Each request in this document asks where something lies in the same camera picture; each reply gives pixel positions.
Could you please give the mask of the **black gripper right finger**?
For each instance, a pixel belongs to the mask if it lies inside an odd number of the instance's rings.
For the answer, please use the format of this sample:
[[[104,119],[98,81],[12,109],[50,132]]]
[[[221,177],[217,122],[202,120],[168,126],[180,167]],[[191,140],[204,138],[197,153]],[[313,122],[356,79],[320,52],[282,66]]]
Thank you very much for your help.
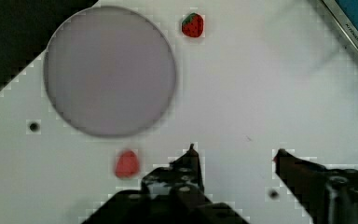
[[[285,149],[275,173],[310,215],[313,224],[358,224],[358,170],[328,169]]]

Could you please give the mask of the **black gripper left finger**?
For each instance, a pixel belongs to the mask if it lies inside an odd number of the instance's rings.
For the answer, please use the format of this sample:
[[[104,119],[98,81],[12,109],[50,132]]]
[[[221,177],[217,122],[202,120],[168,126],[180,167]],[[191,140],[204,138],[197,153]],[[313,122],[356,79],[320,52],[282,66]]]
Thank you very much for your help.
[[[192,186],[203,192],[205,190],[200,155],[191,143],[189,149],[178,159],[171,161],[168,167],[158,167],[145,175],[141,182],[141,192],[149,194],[152,199],[159,195],[168,195],[173,188]]]

